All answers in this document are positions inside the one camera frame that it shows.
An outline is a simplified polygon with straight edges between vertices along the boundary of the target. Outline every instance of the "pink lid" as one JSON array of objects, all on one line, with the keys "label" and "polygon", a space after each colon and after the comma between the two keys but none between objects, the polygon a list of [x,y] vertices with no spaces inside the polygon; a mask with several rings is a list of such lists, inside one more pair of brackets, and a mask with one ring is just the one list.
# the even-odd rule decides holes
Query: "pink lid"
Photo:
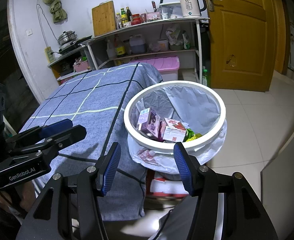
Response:
[{"label": "pink lid", "polygon": [[179,58],[177,56],[138,59],[133,60],[130,63],[134,62],[148,63],[157,68],[159,72],[174,71],[179,69]]}]

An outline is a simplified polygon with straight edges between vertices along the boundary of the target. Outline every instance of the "white trash can rim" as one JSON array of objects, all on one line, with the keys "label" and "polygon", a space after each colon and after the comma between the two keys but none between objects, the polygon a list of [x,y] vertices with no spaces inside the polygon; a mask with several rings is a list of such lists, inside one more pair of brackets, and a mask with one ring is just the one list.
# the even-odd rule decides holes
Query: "white trash can rim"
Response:
[{"label": "white trash can rim", "polygon": [[161,143],[161,142],[148,139],[145,136],[141,135],[136,130],[136,128],[133,127],[133,125],[130,122],[130,115],[132,113],[132,110],[134,109],[135,105],[138,103],[140,99],[142,99],[144,96],[148,95],[149,93],[153,91],[159,90],[161,88],[173,87],[173,86],[190,87],[190,88],[203,91],[206,94],[211,95],[218,103],[220,116],[215,126],[202,137],[190,142],[183,142],[183,146],[185,147],[187,152],[197,151],[204,145],[210,143],[220,133],[220,130],[222,129],[225,118],[226,118],[226,108],[220,96],[214,90],[204,85],[201,85],[199,83],[190,82],[190,81],[167,81],[167,82],[162,82],[162,83],[152,85],[140,91],[129,101],[129,103],[127,104],[125,108],[125,112],[124,112],[125,127],[128,133],[130,134],[130,136],[141,146],[144,146],[148,149],[158,151],[158,152],[173,153],[174,145],[175,145],[174,143]]}]

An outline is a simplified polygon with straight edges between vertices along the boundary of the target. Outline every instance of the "hand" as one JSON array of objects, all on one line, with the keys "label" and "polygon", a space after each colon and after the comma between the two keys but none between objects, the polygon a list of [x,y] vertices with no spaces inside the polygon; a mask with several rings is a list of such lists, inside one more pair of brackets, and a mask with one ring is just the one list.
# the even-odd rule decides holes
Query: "hand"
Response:
[{"label": "hand", "polygon": [[[2,191],[2,194],[5,196],[5,198],[9,201],[11,201],[11,198],[8,193]],[[34,201],[36,200],[36,195],[34,193],[34,184],[32,184],[31,181],[28,181],[23,184],[23,189],[22,189],[22,199],[20,201],[20,207],[22,207],[24,210],[27,212],[31,209],[31,206],[33,205]],[[5,210],[6,212],[10,213],[9,204],[7,201],[5,201],[1,196],[0,196],[0,208]]]}]

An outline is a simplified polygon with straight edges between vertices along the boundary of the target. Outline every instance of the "bolt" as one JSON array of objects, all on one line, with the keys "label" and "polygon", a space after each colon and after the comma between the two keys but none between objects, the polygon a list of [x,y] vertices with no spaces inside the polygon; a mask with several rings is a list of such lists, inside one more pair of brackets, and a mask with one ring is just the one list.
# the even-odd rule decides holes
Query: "bolt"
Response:
[{"label": "bolt", "polygon": [[243,177],[243,175],[240,172],[235,172],[234,176],[236,179],[241,179]]},{"label": "bolt", "polygon": [[95,166],[89,166],[88,168],[87,168],[87,171],[89,172],[89,173],[92,173],[92,172],[94,172],[96,170],[96,167]]},{"label": "bolt", "polygon": [[208,171],[208,167],[207,167],[206,165],[202,165],[202,166],[200,166],[199,169],[200,169],[201,171],[203,171],[203,172]]},{"label": "bolt", "polygon": [[54,180],[60,179],[60,177],[61,177],[60,173],[55,173],[55,174],[52,176],[52,178],[53,178]]}]

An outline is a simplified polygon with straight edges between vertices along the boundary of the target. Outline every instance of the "wall outlet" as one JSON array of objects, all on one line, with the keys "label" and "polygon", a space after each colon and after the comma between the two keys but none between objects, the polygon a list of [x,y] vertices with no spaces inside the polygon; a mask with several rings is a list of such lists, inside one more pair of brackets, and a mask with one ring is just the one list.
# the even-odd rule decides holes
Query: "wall outlet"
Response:
[{"label": "wall outlet", "polygon": [[27,36],[30,36],[32,34],[32,29],[26,30]]},{"label": "wall outlet", "polygon": [[51,47],[45,48],[45,54],[46,54],[46,57],[47,57],[47,60],[49,63],[55,61],[55,58],[52,53],[53,53],[53,51],[52,51]]}]

